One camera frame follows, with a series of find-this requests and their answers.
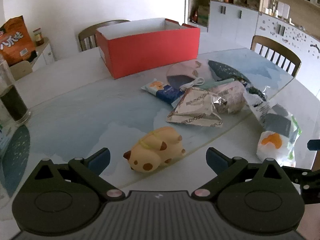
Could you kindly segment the yellow dog plush toy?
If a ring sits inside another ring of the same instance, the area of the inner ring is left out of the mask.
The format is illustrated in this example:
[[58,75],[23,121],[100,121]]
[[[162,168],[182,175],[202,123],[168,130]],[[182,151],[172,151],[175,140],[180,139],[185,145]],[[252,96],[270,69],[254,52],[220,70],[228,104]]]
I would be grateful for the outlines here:
[[148,173],[184,155],[182,136],[174,128],[165,126],[140,138],[123,157],[132,170]]

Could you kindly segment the white orange grey snack bag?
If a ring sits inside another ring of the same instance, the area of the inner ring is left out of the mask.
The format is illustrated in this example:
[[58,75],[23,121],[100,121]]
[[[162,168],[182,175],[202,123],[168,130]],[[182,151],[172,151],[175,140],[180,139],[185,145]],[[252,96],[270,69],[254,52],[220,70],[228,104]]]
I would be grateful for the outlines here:
[[295,143],[302,131],[294,115],[275,104],[264,116],[257,156],[260,160],[272,158],[280,166],[296,166]]

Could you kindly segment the silver triangular snack bag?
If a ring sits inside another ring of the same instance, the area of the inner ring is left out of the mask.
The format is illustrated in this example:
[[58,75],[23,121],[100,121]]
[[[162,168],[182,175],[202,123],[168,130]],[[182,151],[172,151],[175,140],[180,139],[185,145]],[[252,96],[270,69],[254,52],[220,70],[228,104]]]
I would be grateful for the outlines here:
[[218,107],[225,100],[208,90],[188,88],[177,106],[167,116],[168,123],[186,124],[204,127],[221,127],[223,120]]

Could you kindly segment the beige desktop organizer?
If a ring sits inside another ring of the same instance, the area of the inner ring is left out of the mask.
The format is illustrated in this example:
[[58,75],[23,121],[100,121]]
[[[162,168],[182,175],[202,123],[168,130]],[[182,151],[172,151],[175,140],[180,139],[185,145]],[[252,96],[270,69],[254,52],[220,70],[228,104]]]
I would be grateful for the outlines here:
[[9,67],[11,74],[15,81],[29,75],[33,72],[30,62],[28,61],[21,61],[11,67]]

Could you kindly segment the mint green flat tool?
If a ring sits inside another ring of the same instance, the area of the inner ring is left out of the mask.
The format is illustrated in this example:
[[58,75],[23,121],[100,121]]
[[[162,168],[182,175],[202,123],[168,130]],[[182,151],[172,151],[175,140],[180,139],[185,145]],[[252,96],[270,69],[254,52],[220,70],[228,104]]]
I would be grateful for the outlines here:
[[198,86],[200,89],[211,89],[214,87],[218,87],[220,85],[225,85],[231,82],[234,82],[235,80],[233,78],[230,79],[225,79],[225,80],[220,80],[220,81],[214,81],[214,80],[208,80],[205,81],[204,84]]

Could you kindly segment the red cardboard box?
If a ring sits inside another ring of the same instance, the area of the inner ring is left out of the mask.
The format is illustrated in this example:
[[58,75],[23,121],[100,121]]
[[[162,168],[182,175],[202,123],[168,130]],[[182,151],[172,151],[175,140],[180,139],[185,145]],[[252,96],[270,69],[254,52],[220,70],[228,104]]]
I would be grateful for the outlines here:
[[100,27],[95,33],[100,56],[114,79],[196,59],[200,29],[167,18]]

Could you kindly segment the wooden chair at right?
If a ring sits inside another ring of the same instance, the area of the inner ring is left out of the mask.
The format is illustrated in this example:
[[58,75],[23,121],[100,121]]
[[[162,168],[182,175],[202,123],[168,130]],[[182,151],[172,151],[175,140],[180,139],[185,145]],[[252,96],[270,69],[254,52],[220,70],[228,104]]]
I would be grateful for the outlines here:
[[276,66],[296,77],[302,64],[300,58],[289,48],[267,37],[254,35],[251,43],[251,50],[256,51],[259,47],[258,54]]

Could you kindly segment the white side cabinet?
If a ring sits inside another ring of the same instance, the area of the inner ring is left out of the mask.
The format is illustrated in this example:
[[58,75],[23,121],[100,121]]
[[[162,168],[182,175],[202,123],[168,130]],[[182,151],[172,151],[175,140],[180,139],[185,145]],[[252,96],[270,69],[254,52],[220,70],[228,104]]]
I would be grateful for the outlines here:
[[44,44],[36,47],[37,58],[31,63],[32,71],[35,72],[40,68],[51,65],[55,62],[55,56],[47,37],[44,38]]

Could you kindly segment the blue white snack packet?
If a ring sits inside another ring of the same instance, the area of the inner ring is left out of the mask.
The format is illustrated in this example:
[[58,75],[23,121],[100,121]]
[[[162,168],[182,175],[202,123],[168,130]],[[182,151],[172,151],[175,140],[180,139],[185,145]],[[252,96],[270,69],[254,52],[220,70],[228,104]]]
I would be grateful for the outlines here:
[[157,79],[154,79],[152,82],[143,85],[141,89],[170,105],[177,103],[184,95],[184,91],[176,89],[171,85],[163,83]]

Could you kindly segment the white wall cabinet unit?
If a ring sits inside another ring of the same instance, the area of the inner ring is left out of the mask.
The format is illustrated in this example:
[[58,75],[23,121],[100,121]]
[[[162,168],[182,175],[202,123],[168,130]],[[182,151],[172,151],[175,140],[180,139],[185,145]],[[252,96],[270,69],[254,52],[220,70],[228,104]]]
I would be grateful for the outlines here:
[[268,37],[300,58],[300,81],[319,74],[319,0],[185,0],[185,21],[246,48]]

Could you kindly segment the pink printed snack bag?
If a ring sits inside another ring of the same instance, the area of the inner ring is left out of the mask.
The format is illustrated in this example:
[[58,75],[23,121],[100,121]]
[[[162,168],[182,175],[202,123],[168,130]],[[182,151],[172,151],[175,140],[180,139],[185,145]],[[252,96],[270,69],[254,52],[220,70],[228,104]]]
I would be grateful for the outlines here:
[[219,113],[237,113],[245,106],[245,87],[239,81],[219,85],[208,90],[222,98],[219,103],[214,103]]

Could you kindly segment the red lidded sauce jar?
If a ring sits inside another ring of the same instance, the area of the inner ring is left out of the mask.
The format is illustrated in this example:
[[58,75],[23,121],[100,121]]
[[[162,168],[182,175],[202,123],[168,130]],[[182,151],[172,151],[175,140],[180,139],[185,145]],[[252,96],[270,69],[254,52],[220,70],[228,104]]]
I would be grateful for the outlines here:
[[33,31],[33,35],[35,37],[35,44],[36,46],[41,46],[44,44],[44,38],[42,36],[41,28],[37,28]]

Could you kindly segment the wooden chair behind box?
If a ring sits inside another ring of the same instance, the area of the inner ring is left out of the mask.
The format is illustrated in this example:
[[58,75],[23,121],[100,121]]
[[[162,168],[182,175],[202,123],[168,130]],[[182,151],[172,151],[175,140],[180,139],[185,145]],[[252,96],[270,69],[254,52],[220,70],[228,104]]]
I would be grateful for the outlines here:
[[83,31],[81,31],[78,35],[79,45],[81,51],[86,51],[92,48],[97,47],[97,38],[96,38],[96,30],[100,27],[106,27],[110,25],[115,25],[119,23],[128,22],[129,20],[111,20],[102,23],[98,23],[92,25]]

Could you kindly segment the orange chip bag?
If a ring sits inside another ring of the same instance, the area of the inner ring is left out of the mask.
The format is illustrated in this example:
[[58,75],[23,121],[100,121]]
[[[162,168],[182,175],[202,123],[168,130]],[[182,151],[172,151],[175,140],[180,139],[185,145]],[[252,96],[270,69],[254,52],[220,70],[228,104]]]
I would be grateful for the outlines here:
[[37,57],[23,16],[11,18],[1,26],[1,55],[9,66],[21,61],[32,62]]

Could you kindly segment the glass jar dark liquid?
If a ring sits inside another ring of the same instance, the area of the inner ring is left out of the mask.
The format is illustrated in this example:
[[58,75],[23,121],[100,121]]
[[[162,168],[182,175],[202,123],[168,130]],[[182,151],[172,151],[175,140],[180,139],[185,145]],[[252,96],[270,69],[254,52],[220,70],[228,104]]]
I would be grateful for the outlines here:
[[16,125],[22,126],[31,116],[31,111],[21,98],[9,65],[1,55],[1,103]]

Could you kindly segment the clear labelled snack bag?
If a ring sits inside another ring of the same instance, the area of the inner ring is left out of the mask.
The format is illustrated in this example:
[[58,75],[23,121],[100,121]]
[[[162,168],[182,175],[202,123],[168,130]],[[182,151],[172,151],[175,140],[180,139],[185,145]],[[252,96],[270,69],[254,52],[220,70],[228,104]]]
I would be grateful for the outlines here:
[[251,86],[246,88],[244,98],[253,115],[264,127],[267,113],[271,110],[271,105],[269,104],[266,95],[259,89]]

